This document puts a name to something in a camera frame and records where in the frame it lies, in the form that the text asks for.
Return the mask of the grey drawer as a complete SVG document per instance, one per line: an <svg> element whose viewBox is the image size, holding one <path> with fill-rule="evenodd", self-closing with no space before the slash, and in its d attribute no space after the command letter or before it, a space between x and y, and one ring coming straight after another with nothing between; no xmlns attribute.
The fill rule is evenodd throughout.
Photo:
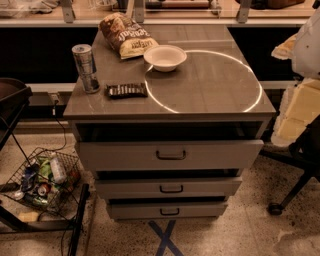
<svg viewBox="0 0 320 256"><path fill-rule="evenodd" d="M111 219L159 219L215 217L222 215L227 208L225 202L178 202L144 204L109 204L107 212Z"/></svg>
<svg viewBox="0 0 320 256"><path fill-rule="evenodd" d="M77 142L91 171L209 170L249 168L261 140Z"/></svg>
<svg viewBox="0 0 320 256"><path fill-rule="evenodd" d="M232 196L241 177L97 180L95 187L105 199L147 199Z"/></svg>

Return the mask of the grey drawer cabinet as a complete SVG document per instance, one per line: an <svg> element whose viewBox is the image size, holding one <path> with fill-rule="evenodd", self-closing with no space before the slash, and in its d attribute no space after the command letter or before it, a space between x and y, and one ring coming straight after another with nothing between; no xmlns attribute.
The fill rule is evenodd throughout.
<svg viewBox="0 0 320 256"><path fill-rule="evenodd" d="M64 112L76 143L262 141L275 109L225 26L149 25L146 29L158 43L182 48L186 61L172 72L158 72L143 58L120 59L102 35L96 36L92 50L102 89L87 94L75 86ZM113 100L106 95L107 85L122 83L144 83L148 96ZM96 182L241 177L245 169L88 171ZM103 199L107 205L227 204L229 197Z"/></svg>

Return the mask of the grey top drawer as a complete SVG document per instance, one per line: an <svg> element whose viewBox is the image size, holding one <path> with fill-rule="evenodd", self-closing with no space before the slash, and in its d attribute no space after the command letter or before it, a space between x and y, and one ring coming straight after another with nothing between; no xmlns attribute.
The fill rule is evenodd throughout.
<svg viewBox="0 0 320 256"><path fill-rule="evenodd" d="M249 168L261 140L77 142L91 171L209 170Z"/></svg>

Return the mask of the grey bottom drawer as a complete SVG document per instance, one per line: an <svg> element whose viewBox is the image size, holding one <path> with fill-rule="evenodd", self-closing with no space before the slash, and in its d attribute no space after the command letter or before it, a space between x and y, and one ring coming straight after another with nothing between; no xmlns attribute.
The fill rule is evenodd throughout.
<svg viewBox="0 0 320 256"><path fill-rule="evenodd" d="M178 202L144 204L109 204L107 212L111 219L159 219L215 217L222 215L227 208L225 202Z"/></svg>

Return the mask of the dark snack bar wrapper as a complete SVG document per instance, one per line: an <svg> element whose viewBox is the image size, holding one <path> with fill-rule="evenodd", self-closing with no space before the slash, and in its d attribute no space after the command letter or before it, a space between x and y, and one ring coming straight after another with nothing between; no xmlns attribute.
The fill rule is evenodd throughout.
<svg viewBox="0 0 320 256"><path fill-rule="evenodd" d="M106 95L111 99L146 98L148 92L144 83L125 83L107 85Z"/></svg>

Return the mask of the white bowl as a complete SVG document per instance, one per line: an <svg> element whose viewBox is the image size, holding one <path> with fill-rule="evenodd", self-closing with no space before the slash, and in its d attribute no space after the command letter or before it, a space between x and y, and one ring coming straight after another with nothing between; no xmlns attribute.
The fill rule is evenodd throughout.
<svg viewBox="0 0 320 256"><path fill-rule="evenodd" d="M173 45L154 46L144 53L144 60L160 72L171 72L186 59L185 51Z"/></svg>

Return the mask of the brown chip bag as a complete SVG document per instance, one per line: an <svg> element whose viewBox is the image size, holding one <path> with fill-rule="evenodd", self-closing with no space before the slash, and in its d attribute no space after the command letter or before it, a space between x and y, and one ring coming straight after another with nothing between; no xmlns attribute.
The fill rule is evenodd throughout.
<svg viewBox="0 0 320 256"><path fill-rule="evenodd" d="M142 56L157 41L136 21L124 13L107 15L99 24L99 30L121 59Z"/></svg>

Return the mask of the silver drink can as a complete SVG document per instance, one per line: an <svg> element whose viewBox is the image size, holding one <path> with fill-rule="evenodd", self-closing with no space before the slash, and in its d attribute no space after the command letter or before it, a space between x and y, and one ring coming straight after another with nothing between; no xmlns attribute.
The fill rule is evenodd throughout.
<svg viewBox="0 0 320 256"><path fill-rule="evenodd" d="M86 93L95 93L100 89L96 76L96 66L92 48L88 44L78 44L72 47L73 57L76 63L79 77Z"/></svg>

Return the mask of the clear plastic bottle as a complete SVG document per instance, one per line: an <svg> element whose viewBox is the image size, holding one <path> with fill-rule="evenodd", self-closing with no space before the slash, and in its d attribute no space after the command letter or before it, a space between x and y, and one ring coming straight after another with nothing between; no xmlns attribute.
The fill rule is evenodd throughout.
<svg viewBox="0 0 320 256"><path fill-rule="evenodd" d="M67 178L67 174L56 152L50 154L50 167L54 181L57 184L63 184Z"/></svg>

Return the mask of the red soda can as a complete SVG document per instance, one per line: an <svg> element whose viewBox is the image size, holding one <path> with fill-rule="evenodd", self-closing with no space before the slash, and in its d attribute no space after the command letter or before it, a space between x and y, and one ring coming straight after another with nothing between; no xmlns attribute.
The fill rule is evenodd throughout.
<svg viewBox="0 0 320 256"><path fill-rule="evenodd" d="M41 183L37 189L39 196L46 197L51 191L51 185L48 183Z"/></svg>

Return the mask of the black office chair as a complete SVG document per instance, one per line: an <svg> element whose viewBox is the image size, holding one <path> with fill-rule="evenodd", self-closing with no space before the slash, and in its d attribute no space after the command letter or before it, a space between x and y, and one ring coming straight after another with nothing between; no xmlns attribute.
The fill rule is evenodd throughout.
<svg viewBox="0 0 320 256"><path fill-rule="evenodd" d="M267 211L281 215L282 211L312 178L320 182L320 116L307 125L295 142L288 146L287 154L261 150L260 155L300 168L304 171L296 185L281 203L270 203Z"/></svg>

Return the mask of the black cart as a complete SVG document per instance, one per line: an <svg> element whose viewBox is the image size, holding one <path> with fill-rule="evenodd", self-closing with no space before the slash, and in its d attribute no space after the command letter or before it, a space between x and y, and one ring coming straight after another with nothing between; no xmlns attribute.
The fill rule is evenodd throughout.
<svg viewBox="0 0 320 256"><path fill-rule="evenodd" d="M31 96L31 88L23 82L13 78L0 79L0 148L5 145L9 138L14 136L14 129L25 108L28 107L29 98ZM59 149L48 150L61 152ZM11 231L17 233L50 231L66 232L70 230L72 232L72 236L69 249L68 252L62 256L76 256L85 205L89 195L89 186L84 184L81 189L80 197L76 200L77 212L71 219L62 216L60 219L52 221L41 221L39 219L34 221L23 221L14 216L4 207L0 207L0 221ZM41 214L60 215L61 209L58 212L35 210L39 211Z"/></svg>

